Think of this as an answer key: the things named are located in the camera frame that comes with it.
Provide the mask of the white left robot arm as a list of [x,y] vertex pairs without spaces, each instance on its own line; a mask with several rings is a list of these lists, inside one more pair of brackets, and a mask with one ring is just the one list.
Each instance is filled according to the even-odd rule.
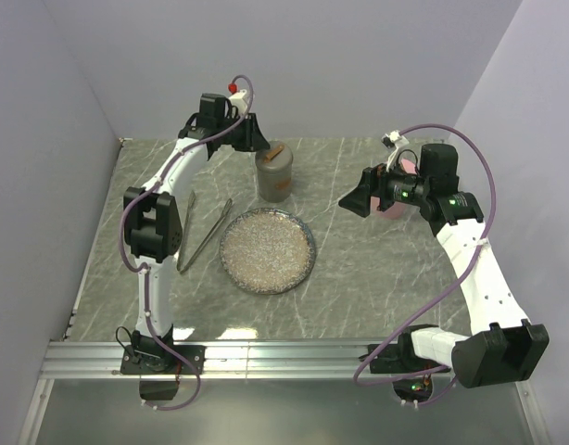
[[230,91],[229,96],[203,94],[168,159],[151,179],[123,195],[120,255],[138,274],[139,314],[131,342],[155,373],[170,370],[175,362],[169,295],[172,258],[183,241],[176,194],[190,189],[194,176],[222,146],[240,152],[269,146],[250,111],[251,91],[234,84]]

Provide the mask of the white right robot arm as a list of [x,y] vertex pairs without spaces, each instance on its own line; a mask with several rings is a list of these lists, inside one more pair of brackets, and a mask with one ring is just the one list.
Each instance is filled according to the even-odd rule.
[[457,276],[470,317],[469,336],[415,324],[412,315],[392,338],[405,369],[393,381],[452,371],[466,388],[526,381],[549,345],[543,324],[532,324],[517,303],[487,240],[491,225],[473,194],[459,189],[458,153],[447,144],[425,144],[419,166],[405,172],[393,157],[363,170],[358,185],[339,206],[366,218],[371,201],[382,209],[412,205],[429,223]]

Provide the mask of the grey round lid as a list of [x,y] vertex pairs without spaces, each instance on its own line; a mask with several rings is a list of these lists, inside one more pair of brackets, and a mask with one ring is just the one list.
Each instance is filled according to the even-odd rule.
[[266,150],[256,153],[256,167],[263,172],[280,172],[293,164],[292,149],[282,141],[271,141]]

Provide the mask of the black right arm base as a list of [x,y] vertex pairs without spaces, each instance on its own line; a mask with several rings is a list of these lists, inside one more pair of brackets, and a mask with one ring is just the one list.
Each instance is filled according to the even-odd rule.
[[439,363],[411,357],[403,353],[397,344],[388,345],[382,352],[375,356],[368,367],[372,374],[411,374],[423,370],[431,370],[439,366]]

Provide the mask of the pink cup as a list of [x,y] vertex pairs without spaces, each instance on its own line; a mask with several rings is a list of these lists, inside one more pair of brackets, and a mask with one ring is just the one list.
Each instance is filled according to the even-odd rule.
[[399,219],[406,209],[406,206],[403,203],[395,202],[388,209],[380,210],[379,201],[380,199],[378,197],[371,197],[371,213],[388,220]]

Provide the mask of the pink round lid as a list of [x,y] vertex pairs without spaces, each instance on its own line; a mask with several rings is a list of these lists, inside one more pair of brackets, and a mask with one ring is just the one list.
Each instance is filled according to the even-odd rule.
[[401,169],[406,172],[407,174],[416,174],[417,173],[417,165],[408,159],[402,159],[399,162]]

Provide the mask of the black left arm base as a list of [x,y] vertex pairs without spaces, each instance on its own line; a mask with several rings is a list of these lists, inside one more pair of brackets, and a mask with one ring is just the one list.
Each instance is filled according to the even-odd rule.
[[[197,344],[175,345],[173,349],[189,361],[196,372],[201,374],[205,361],[206,348]],[[165,350],[161,357],[135,352],[131,346],[125,348],[121,365],[121,375],[193,375],[195,372],[181,360]]]

